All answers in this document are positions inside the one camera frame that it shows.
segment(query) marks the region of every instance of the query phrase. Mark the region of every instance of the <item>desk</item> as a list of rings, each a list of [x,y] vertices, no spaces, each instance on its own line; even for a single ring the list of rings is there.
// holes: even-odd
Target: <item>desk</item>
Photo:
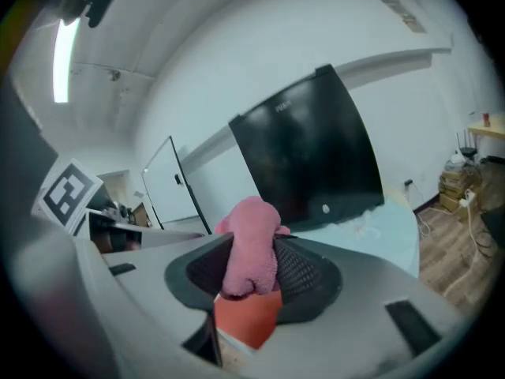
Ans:
[[[505,114],[493,114],[489,116],[489,127],[484,126],[484,121],[475,122],[470,125],[468,131],[474,135],[494,137],[505,141]],[[481,219],[488,228],[489,234],[493,237],[498,246],[505,244],[505,229],[503,221],[505,220],[505,205],[490,211],[483,212]]]
[[[475,122],[468,127],[468,131],[474,135],[489,136],[495,139],[505,140],[505,114],[489,115],[491,126],[484,126],[484,121]]]
[[[300,238],[383,258],[411,276],[419,276],[419,232],[416,216],[400,193],[384,190],[384,205],[343,223],[310,231],[291,231]]]

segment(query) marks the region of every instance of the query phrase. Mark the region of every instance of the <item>red cup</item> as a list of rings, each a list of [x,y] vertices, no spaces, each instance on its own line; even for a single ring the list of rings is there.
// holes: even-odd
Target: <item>red cup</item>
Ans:
[[[487,112],[485,112],[485,113],[482,114],[482,117],[484,118],[484,126],[486,128],[488,128],[489,126],[491,126],[491,123],[489,121],[489,114]]]

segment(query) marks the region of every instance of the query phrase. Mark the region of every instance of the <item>sticker on wall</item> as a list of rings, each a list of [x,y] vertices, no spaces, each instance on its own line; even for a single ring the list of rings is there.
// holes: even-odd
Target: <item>sticker on wall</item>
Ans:
[[[49,182],[39,199],[39,207],[53,222],[73,234],[84,210],[103,182],[75,159]]]
[[[425,28],[417,20],[417,18],[407,9],[399,0],[380,0],[401,18],[403,23],[410,28],[410,31],[417,33],[426,33]]]

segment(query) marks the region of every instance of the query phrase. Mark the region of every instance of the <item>blue cloth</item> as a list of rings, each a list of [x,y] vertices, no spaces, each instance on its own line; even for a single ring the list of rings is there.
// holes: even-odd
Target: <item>blue cloth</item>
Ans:
[[[419,276],[419,233],[416,216],[392,198],[384,205],[344,223],[293,232],[300,238],[383,258]]]

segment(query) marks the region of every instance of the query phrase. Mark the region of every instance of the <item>ceiling light fixture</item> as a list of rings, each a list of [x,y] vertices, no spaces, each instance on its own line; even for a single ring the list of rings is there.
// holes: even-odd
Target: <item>ceiling light fixture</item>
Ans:
[[[73,41],[77,35],[80,18],[65,25],[60,20],[53,59],[53,96],[55,103],[69,102],[69,71],[72,56]]]

